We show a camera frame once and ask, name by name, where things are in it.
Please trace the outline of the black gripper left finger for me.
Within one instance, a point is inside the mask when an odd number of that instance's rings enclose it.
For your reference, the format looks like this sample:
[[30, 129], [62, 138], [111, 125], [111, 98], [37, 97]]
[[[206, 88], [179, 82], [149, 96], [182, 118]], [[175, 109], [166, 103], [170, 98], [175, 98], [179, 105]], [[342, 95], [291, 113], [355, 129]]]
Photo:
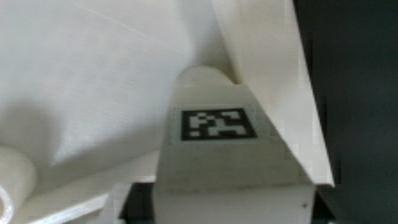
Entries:
[[95, 224], [154, 224], [152, 182], [113, 186]]

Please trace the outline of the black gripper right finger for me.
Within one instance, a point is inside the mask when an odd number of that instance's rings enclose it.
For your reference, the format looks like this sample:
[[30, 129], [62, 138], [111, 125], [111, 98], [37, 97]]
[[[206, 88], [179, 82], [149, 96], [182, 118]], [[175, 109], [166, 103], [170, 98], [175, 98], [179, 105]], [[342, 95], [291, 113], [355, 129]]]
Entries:
[[328, 191], [316, 191], [310, 224], [337, 224], [333, 199]]

